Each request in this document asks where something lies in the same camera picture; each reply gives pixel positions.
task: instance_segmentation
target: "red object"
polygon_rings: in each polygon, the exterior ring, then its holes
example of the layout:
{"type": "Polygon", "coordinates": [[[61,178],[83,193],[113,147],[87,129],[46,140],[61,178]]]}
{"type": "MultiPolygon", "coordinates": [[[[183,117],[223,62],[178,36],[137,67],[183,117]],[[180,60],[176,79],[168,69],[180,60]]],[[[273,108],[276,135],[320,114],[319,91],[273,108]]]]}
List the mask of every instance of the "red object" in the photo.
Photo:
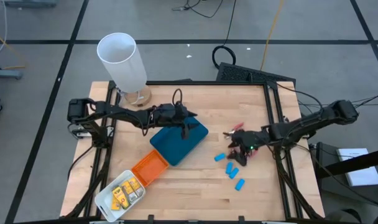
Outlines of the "red object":
{"type": "Polygon", "coordinates": [[[158,178],[167,167],[168,162],[154,149],[139,161],[131,171],[142,185],[146,187],[153,182],[153,180],[158,178]]]}
{"type": "Polygon", "coordinates": [[[258,150],[253,150],[251,152],[251,155],[249,156],[250,158],[253,158],[256,154],[258,153],[258,150]]]}
{"type": "Polygon", "coordinates": [[[239,128],[243,127],[244,122],[241,122],[240,124],[236,125],[232,130],[237,131],[239,128]]]}

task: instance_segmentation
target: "blue box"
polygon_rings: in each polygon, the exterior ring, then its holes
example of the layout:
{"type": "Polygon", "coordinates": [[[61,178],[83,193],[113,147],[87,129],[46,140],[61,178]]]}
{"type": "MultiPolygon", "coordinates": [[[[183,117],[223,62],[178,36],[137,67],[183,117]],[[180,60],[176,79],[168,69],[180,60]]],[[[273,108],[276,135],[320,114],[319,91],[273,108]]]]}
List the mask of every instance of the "blue box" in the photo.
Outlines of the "blue box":
{"type": "Polygon", "coordinates": [[[162,128],[151,139],[150,143],[171,165],[178,165],[208,134],[208,130],[196,118],[186,118],[185,124],[199,124],[189,130],[188,139],[182,139],[182,128],[162,128]]]}

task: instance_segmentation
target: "blue block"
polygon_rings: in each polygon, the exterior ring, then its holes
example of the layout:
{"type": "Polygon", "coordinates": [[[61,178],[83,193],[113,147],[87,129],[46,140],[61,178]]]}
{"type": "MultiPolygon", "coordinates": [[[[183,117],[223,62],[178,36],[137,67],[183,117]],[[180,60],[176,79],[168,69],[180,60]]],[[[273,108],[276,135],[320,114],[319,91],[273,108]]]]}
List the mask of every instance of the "blue block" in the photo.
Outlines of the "blue block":
{"type": "Polygon", "coordinates": [[[231,174],[229,174],[229,178],[230,178],[230,179],[233,179],[234,176],[236,176],[236,174],[237,174],[238,172],[239,172],[239,169],[238,169],[237,167],[235,167],[235,168],[232,170],[231,174]]]}
{"type": "Polygon", "coordinates": [[[232,168],[233,168],[233,162],[229,162],[227,165],[226,165],[226,171],[225,173],[226,174],[230,174],[232,172],[232,168]]]}
{"type": "Polygon", "coordinates": [[[214,157],[214,160],[215,162],[218,162],[220,161],[221,159],[224,159],[226,156],[225,156],[225,153],[221,153],[219,154],[218,156],[214,157]]]}
{"type": "Polygon", "coordinates": [[[240,191],[241,187],[243,187],[243,185],[244,185],[244,179],[240,179],[239,182],[236,184],[235,189],[237,191],[240,191]]]}

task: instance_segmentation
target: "yellow object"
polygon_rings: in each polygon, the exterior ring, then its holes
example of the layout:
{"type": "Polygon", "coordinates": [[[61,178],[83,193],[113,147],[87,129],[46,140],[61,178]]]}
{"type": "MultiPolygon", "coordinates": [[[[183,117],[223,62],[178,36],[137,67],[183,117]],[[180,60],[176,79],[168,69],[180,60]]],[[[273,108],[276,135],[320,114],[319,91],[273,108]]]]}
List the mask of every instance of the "yellow object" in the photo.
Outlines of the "yellow object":
{"type": "Polygon", "coordinates": [[[121,188],[125,191],[125,193],[127,193],[128,200],[131,203],[138,198],[137,194],[134,192],[131,185],[129,185],[128,181],[124,181],[124,183],[122,183],[122,185],[121,185],[121,188]]]}
{"type": "Polygon", "coordinates": [[[114,197],[118,200],[118,202],[121,204],[123,209],[126,209],[129,207],[128,200],[126,198],[126,195],[122,191],[121,187],[116,187],[113,190],[114,197]]]}
{"type": "Polygon", "coordinates": [[[116,197],[112,197],[111,210],[120,210],[120,203],[116,197]]]}
{"type": "MultiPolygon", "coordinates": [[[[25,64],[26,64],[26,60],[23,56],[20,55],[20,53],[18,53],[15,49],[13,49],[11,46],[9,46],[1,37],[0,37],[0,41],[12,52],[14,53],[19,59],[21,59],[25,64]]],[[[11,67],[5,67],[5,68],[2,68],[2,69],[16,69],[16,68],[26,68],[26,65],[21,65],[21,66],[11,66],[11,67]]]]}
{"type": "Polygon", "coordinates": [[[144,193],[144,189],[135,177],[129,179],[129,184],[131,184],[132,188],[139,197],[144,193]]]}
{"type": "Polygon", "coordinates": [[[284,0],[280,0],[279,9],[276,12],[276,15],[274,17],[274,21],[272,23],[272,27],[270,28],[270,31],[269,31],[268,38],[266,39],[266,44],[265,44],[265,49],[264,49],[264,56],[262,56],[261,68],[259,69],[261,71],[262,71],[262,67],[264,66],[265,58],[266,58],[266,55],[267,55],[267,52],[268,52],[269,39],[272,36],[272,32],[273,32],[273,30],[275,28],[275,25],[276,25],[276,22],[277,22],[277,18],[279,17],[279,13],[282,10],[283,2],[284,2],[284,0]]]}

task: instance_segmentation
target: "orange lid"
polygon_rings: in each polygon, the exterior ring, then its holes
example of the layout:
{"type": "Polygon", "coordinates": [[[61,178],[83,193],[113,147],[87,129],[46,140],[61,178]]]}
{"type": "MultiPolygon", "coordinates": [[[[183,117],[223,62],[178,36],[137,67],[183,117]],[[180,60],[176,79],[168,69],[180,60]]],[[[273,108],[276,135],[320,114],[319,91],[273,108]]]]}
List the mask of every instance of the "orange lid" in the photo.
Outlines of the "orange lid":
{"type": "Polygon", "coordinates": [[[148,155],[139,161],[131,171],[139,179],[142,185],[146,187],[167,167],[168,162],[159,154],[159,152],[157,152],[156,149],[153,149],[148,155]]]}

